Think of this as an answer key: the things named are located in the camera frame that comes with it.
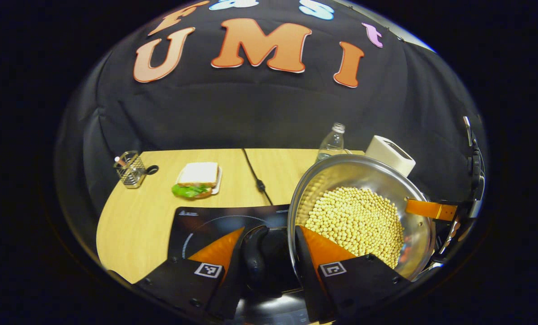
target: metal bowl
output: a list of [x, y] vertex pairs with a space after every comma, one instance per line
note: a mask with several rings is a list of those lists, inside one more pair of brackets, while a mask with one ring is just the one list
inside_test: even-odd
[[426, 201], [423, 193], [397, 170], [382, 162], [355, 154], [331, 156], [313, 165], [299, 181], [288, 215], [289, 254], [299, 278], [295, 247], [295, 226], [304, 225], [317, 199], [336, 187], [357, 187], [388, 198], [395, 203], [399, 221], [405, 228], [404, 245], [394, 270], [413, 280], [429, 262], [436, 240], [436, 227], [429, 218], [406, 214], [406, 197]]

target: utensil holder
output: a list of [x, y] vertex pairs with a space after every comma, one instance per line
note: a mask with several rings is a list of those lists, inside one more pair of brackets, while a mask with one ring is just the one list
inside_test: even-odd
[[135, 150], [127, 151], [122, 156], [120, 156], [121, 163], [119, 161], [115, 162], [113, 165], [116, 173], [118, 173], [119, 178], [122, 183], [128, 189], [137, 189], [143, 183], [147, 171], [143, 165], [141, 157], [139, 157], [139, 152]]

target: light wood tabletop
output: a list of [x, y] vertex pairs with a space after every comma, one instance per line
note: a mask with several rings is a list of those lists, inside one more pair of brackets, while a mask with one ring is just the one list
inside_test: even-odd
[[[246, 149], [257, 177], [275, 205], [289, 204], [303, 174], [315, 162], [316, 149]], [[256, 188], [241, 149], [143, 152], [143, 164], [159, 166], [141, 187], [118, 183], [98, 221], [96, 245], [102, 265], [135, 283], [167, 259], [175, 210], [180, 206], [234, 208], [264, 206], [269, 201]], [[172, 194], [181, 169], [188, 163], [216, 161], [222, 170], [219, 193], [187, 200]]]

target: power cord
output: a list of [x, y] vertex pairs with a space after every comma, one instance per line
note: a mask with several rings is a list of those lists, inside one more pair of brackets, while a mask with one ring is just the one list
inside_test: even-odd
[[265, 184], [263, 184], [263, 181], [261, 181], [260, 179], [257, 178], [257, 175], [255, 174], [255, 171], [253, 171], [253, 167], [251, 166], [251, 162], [249, 161], [249, 157], [247, 156], [247, 152], [245, 151], [245, 148], [241, 148], [241, 150], [243, 150], [243, 153], [245, 154], [245, 159], [247, 159], [247, 164], [249, 165], [249, 168], [251, 169], [251, 172], [253, 173], [253, 177], [255, 177], [255, 182], [257, 183], [257, 189], [260, 192], [265, 193], [265, 196], [269, 200], [269, 203], [271, 203], [271, 205], [273, 205], [273, 202], [271, 202], [271, 199], [269, 198], [269, 195], [265, 191]]

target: blue letter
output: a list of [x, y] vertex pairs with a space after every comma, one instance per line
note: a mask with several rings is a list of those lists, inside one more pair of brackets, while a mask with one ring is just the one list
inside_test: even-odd
[[302, 13], [325, 20], [333, 19], [333, 9], [325, 4], [313, 0], [299, 0], [303, 6], [299, 6]]
[[247, 8], [257, 6], [256, 0], [219, 0], [217, 4], [209, 7], [209, 10], [222, 10], [227, 8]]

